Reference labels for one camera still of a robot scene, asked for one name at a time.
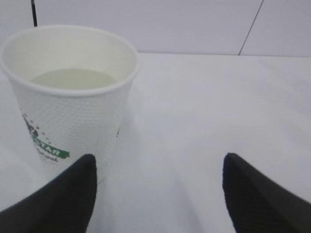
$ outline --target black cable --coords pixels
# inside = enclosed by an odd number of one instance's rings
[[[35,13],[35,0],[31,0],[31,10],[33,13],[33,21],[34,21],[34,26],[37,26],[37,15]]]

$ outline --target pale green liquid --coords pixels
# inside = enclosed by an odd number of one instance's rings
[[[60,89],[92,89],[110,86],[117,81],[112,77],[85,69],[60,69],[34,77],[33,83]]]

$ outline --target white wall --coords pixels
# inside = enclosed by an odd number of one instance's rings
[[[115,32],[139,51],[238,54],[261,0],[36,0],[38,25]]]
[[[36,0],[39,25],[106,29],[140,51],[238,54],[262,0]],[[32,27],[30,0],[0,0],[0,44]],[[241,55],[311,57],[311,0],[264,0]]]
[[[311,56],[311,0],[265,0],[242,55]]]
[[[0,44],[33,25],[30,0],[0,0]]]

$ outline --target white paper cup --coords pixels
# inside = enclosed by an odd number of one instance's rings
[[[136,50],[124,39],[98,29],[44,26],[9,38],[0,49],[0,66],[9,77],[48,178],[91,153],[96,156],[100,182],[138,72]],[[117,83],[67,90],[30,82],[43,73],[67,68],[104,72]]]

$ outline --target cup rim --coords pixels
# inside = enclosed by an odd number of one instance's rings
[[[57,28],[72,28],[72,29],[80,29],[80,30],[85,30],[85,31],[91,31],[91,32],[98,32],[98,33],[103,33],[105,35],[111,36],[122,43],[126,44],[130,50],[133,52],[135,58],[136,58],[136,65],[133,69],[133,71],[125,78],[124,81],[117,82],[116,84],[106,86],[106,87],[99,87],[99,88],[92,88],[92,89],[79,89],[79,90],[73,90],[73,89],[58,89],[54,87],[46,87],[43,85],[35,84],[30,81],[24,80],[20,78],[18,75],[16,75],[13,71],[11,71],[6,64],[3,61],[3,52],[4,49],[7,47],[8,44],[10,44],[13,40],[16,38],[27,34],[27,33],[32,33],[35,31],[40,31],[40,30],[47,30],[47,29],[57,29]],[[23,30],[21,32],[18,32],[12,36],[10,36],[1,46],[0,46],[0,68],[4,71],[4,73],[9,77],[9,79],[14,80],[18,84],[27,87],[28,89],[31,89],[36,92],[44,93],[44,94],[49,94],[49,95],[56,95],[56,96],[65,96],[65,97],[83,97],[83,96],[94,96],[94,95],[99,95],[99,94],[105,94],[108,92],[112,92],[116,89],[119,89],[128,83],[130,83],[137,75],[138,70],[139,70],[139,61],[138,61],[138,52],[132,46],[127,40],[122,38],[121,36],[118,36],[114,33],[97,29],[97,28],[92,28],[92,27],[86,27],[86,26],[77,26],[77,25],[48,25],[48,26],[38,26],[30,29]]]

